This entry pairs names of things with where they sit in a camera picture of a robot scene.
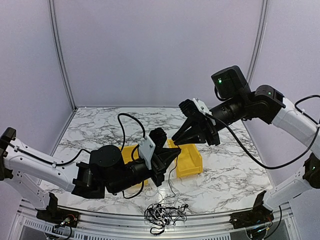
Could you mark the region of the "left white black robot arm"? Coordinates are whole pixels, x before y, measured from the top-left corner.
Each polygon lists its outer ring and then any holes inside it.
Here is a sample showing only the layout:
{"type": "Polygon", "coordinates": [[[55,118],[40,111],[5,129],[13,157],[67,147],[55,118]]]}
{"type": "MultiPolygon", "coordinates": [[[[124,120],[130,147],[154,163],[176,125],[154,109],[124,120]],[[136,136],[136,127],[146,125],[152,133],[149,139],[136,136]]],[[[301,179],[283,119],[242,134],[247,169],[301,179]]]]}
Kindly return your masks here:
{"type": "Polygon", "coordinates": [[[33,177],[54,184],[66,192],[85,199],[103,199],[108,192],[116,195],[151,179],[159,187],[165,173],[181,149],[164,146],[167,135],[156,128],[137,145],[138,159],[124,162],[123,151],[115,145],[104,145],[90,151],[89,160],[61,160],[33,149],[7,128],[0,137],[0,179],[53,223],[63,219],[58,199],[45,192],[33,177]]]}

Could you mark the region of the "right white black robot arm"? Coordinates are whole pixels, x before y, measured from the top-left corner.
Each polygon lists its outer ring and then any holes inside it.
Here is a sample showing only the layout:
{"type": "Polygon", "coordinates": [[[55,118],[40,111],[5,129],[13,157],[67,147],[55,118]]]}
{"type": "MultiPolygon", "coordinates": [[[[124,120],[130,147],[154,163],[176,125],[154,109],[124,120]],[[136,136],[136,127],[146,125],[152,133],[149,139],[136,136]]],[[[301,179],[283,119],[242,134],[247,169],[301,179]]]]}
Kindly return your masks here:
{"type": "Polygon", "coordinates": [[[179,104],[186,121],[173,135],[175,145],[219,145],[219,131],[229,129],[238,120],[260,119],[289,133],[306,146],[309,158],[291,177],[255,199],[247,219],[258,224],[274,209],[320,187],[320,123],[306,114],[270,85],[251,90],[241,69],[234,65],[211,76],[214,92],[221,103],[213,108],[197,99],[179,104]]]}

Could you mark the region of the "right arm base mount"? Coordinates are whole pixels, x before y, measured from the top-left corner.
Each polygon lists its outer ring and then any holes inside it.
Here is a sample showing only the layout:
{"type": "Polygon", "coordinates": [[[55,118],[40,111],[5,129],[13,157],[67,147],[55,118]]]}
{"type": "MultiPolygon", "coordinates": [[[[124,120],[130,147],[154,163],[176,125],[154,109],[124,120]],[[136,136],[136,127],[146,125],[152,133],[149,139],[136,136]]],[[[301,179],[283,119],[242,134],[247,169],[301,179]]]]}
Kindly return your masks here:
{"type": "Polygon", "coordinates": [[[247,228],[259,224],[268,223],[274,220],[273,210],[264,206],[266,190],[259,193],[251,210],[234,212],[230,215],[229,222],[234,229],[247,228]]]}

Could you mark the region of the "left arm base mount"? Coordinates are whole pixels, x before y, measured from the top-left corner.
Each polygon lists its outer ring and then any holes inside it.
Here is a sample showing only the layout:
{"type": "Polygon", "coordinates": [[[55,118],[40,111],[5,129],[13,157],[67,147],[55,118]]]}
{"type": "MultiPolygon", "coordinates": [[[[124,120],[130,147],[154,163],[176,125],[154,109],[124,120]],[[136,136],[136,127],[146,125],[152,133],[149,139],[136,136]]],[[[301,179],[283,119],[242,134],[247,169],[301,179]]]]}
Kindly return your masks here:
{"type": "Polygon", "coordinates": [[[71,227],[78,225],[80,213],[78,211],[58,207],[58,198],[51,192],[48,193],[48,203],[44,209],[36,209],[36,217],[40,220],[55,224],[55,228],[71,227]]]}

